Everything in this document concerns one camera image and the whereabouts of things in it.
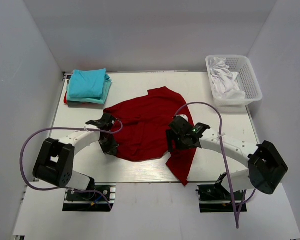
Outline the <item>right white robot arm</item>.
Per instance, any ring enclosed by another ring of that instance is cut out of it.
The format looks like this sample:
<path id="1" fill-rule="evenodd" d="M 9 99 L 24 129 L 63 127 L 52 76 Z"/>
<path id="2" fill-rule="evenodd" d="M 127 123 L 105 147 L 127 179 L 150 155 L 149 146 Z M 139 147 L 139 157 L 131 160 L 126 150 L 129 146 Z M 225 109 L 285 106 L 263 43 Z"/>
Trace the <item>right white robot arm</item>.
<path id="1" fill-rule="evenodd" d="M 273 143 L 255 144 L 223 137 L 209 125 L 190 124 L 185 115 L 173 119 L 166 138 L 171 153 L 200 148 L 220 153 L 245 166 L 245 170 L 223 173 L 215 184 L 205 187 L 205 201 L 226 200 L 243 190 L 272 195 L 288 172 L 287 164 Z"/>

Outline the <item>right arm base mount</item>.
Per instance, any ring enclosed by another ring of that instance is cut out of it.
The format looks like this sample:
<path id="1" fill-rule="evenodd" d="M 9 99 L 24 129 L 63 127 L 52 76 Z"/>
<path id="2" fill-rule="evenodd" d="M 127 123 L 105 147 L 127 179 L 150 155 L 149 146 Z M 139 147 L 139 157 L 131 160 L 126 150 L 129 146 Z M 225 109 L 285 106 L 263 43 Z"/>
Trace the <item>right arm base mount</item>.
<path id="1" fill-rule="evenodd" d="M 195 190 L 199 198 L 200 213 L 233 213 L 231 194 L 221 186 L 200 184 Z"/>

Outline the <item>dark red t-shirt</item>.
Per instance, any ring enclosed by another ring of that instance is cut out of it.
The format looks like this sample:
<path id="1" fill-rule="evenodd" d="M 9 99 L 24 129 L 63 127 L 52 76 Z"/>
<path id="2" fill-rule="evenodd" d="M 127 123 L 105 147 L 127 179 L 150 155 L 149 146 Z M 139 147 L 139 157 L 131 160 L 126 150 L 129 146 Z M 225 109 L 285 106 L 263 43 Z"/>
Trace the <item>dark red t-shirt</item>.
<path id="1" fill-rule="evenodd" d="M 166 131 L 176 112 L 194 123 L 182 95 L 165 86 L 104 109 L 120 120 L 112 128 L 120 131 L 114 135 L 119 145 L 116 157 L 130 162 L 162 158 L 168 151 Z"/>

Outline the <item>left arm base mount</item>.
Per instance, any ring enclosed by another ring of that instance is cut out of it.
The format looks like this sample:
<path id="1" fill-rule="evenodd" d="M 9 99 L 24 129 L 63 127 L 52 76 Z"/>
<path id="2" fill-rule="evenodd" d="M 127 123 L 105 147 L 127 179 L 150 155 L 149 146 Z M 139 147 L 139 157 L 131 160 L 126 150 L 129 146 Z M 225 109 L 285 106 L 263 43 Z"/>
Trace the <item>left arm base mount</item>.
<path id="1" fill-rule="evenodd" d="M 64 196 L 62 211 L 83 213 L 110 212 L 111 209 L 107 201 L 96 191 L 101 192 L 106 197 L 111 208 L 114 206 L 116 184 L 96 183 L 94 186 L 94 192 L 78 193 L 74 190 L 67 190 Z"/>

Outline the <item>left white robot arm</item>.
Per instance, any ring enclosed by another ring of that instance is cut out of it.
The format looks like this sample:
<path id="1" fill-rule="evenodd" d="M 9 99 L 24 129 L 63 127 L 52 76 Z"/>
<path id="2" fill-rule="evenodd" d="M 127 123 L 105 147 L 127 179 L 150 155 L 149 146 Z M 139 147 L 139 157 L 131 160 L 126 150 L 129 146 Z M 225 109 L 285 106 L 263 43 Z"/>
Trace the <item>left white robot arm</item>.
<path id="1" fill-rule="evenodd" d="M 60 138 L 47 138 L 40 149 L 33 168 L 33 176 L 55 187 L 77 190 L 80 196 L 89 200 L 95 196 L 95 180 L 73 170 L 76 154 L 98 142 L 105 155 L 116 156 L 119 144 L 112 128 L 119 120 L 109 113 L 99 120 L 89 120 L 87 125 L 95 128 L 77 130 Z"/>

